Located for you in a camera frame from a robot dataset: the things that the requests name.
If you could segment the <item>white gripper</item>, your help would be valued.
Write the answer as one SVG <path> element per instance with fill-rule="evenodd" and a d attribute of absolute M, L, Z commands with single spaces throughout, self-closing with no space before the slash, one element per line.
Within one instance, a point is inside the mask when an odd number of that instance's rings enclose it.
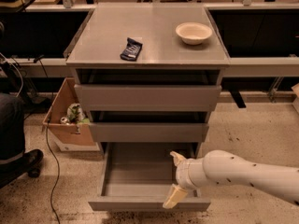
<path fill-rule="evenodd" d="M 171 151 L 173 163 L 177 167 L 177 185 L 172 184 L 163 203 L 164 209 L 172 209 L 187 195 L 187 190 L 196 190 L 206 183 L 206 173 L 202 159 L 186 159 L 176 151 Z"/>

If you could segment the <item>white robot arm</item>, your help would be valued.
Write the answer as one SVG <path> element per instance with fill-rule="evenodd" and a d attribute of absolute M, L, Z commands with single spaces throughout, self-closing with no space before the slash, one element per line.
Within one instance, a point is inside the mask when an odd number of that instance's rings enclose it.
<path fill-rule="evenodd" d="M 185 158 L 175 151 L 170 155 L 177 183 L 169 190 L 163 208 L 171 209 L 194 190 L 208 185 L 253 187 L 288 203 L 299 204 L 299 169 L 246 161 L 223 150 L 213 150 L 199 159 Z"/>

